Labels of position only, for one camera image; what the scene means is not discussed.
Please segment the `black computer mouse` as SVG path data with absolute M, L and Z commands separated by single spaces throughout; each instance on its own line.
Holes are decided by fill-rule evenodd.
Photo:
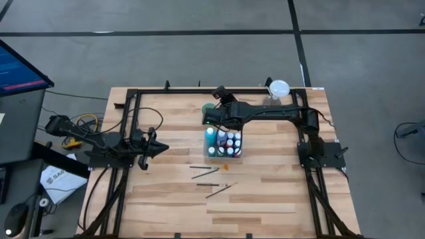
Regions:
M 4 227 L 5 233 L 12 238 L 21 233 L 25 227 L 29 206 L 26 203 L 16 204 L 6 216 Z

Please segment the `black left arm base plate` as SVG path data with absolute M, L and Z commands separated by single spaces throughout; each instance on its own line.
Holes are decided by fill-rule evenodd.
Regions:
M 93 144 L 93 148 L 90 151 L 85 151 L 84 153 L 89 157 L 88 166 L 91 168 L 131 167 L 135 158 L 135 155 L 123 142 L 112 145 Z

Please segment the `grey chair leg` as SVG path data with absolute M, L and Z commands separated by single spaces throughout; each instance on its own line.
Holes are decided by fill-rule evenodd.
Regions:
M 406 138 L 409 135 L 418 134 L 421 138 L 425 139 L 425 119 L 420 122 L 402 123 L 401 125 L 407 125 L 407 127 L 396 130 L 397 138 Z

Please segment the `yellow plug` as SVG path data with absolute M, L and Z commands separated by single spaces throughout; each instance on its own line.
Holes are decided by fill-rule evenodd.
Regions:
M 67 150 L 71 150 L 71 149 L 76 149 L 82 146 L 82 142 L 81 141 L 77 141 L 74 138 L 70 138 L 70 139 L 65 139 L 62 144 L 61 144 L 62 148 L 67 149 Z

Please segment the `black desk bar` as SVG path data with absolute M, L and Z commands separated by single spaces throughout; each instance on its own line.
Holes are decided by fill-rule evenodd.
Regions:
M 85 179 L 88 179 L 90 176 L 87 165 L 58 153 L 40 143 L 33 143 L 31 156 L 34 159 L 42 159 L 46 164 L 63 169 L 73 175 Z

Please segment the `large cyan paint bottle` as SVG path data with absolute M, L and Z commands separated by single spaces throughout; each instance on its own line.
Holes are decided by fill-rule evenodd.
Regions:
M 207 147 L 214 147 L 216 145 L 216 131 L 212 127 L 205 130 L 205 144 Z

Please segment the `clear glass with white lid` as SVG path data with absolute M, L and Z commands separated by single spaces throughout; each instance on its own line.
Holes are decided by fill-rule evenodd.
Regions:
M 263 99 L 263 106 L 281 106 L 281 98 L 286 97 L 290 94 L 290 86 L 283 80 L 273 80 L 267 86 L 266 89 L 269 95 Z

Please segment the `black aluminium rig frame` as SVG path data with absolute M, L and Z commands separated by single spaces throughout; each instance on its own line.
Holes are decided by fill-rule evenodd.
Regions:
M 364 239 L 323 90 L 113 88 L 103 130 L 167 149 L 92 169 L 73 239 Z

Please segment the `black paintbrush orange tip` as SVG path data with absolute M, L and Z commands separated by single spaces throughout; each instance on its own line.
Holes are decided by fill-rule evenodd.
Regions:
M 217 194 L 219 194 L 219 193 L 221 193 L 221 192 L 223 192 L 223 191 L 225 191 L 225 190 L 227 190 L 227 189 L 229 189 L 229 188 L 231 188 L 231 187 L 233 187 L 237 184 L 238 183 L 232 183 L 232 184 L 228 185 L 227 187 L 221 187 L 221 189 L 219 189 L 219 190 L 213 192 L 212 194 L 206 196 L 206 199 L 209 199 L 209 198 L 211 198 L 211 197 L 213 197 L 213 196 L 215 196 L 215 195 L 217 195 Z

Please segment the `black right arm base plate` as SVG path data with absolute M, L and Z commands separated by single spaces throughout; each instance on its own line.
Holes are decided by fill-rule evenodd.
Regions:
M 299 163 L 307 168 L 344 168 L 346 167 L 344 153 L 348 147 L 341 147 L 337 142 L 324 142 L 323 154 L 313 154 L 309 148 L 309 143 L 298 143 L 297 151 Z

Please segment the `black fan brush orange bristles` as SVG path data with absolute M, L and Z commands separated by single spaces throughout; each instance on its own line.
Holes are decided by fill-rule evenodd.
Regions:
M 192 179 L 196 179 L 196 178 L 199 178 L 199 177 L 203 177 L 203 176 L 205 176 L 205 175 L 209 175 L 209 174 L 211 174 L 211 173 L 215 173 L 215 172 L 217 172 L 217 171 L 219 171 L 219 170 L 221 170 L 221 169 L 224 169 L 224 170 L 228 170 L 228 165 L 223 165 L 222 167 L 218 167 L 218 169 L 209 169 L 209 171 L 208 172 L 206 172 L 206 173 L 202 173 L 202 174 L 200 174 L 200 175 L 197 175 L 197 176 L 194 176 L 194 177 L 192 177 Z

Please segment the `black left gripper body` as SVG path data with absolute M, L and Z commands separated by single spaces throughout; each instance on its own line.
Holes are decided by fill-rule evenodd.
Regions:
M 155 139 L 155 128 L 150 127 L 147 132 L 144 132 L 145 142 L 142 147 L 133 147 L 133 150 L 139 154 L 139 159 L 137 164 L 142 171 L 146 171 L 149 167 L 147 164 L 147 158 L 149 157 L 149 150 L 153 149 L 149 146 L 149 143 Z

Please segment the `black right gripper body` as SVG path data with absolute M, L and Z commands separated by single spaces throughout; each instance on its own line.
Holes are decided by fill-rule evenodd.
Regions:
M 212 95 L 219 100 L 219 104 L 211 110 L 211 124 L 241 130 L 248 116 L 248 112 L 245 112 L 248 104 L 238 101 L 224 86 L 219 86 Z

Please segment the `large blue paint bottle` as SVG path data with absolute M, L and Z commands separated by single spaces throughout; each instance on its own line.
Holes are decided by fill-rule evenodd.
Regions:
M 227 132 L 224 132 L 222 130 L 218 130 L 216 133 L 216 144 L 219 147 L 224 147 L 226 145 L 227 142 Z

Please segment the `white printed paper sheet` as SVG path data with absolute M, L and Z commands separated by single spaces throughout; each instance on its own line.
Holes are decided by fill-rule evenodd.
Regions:
M 87 181 L 83 177 L 51 165 L 42 171 L 40 177 L 40 184 L 54 204 L 60 204 Z

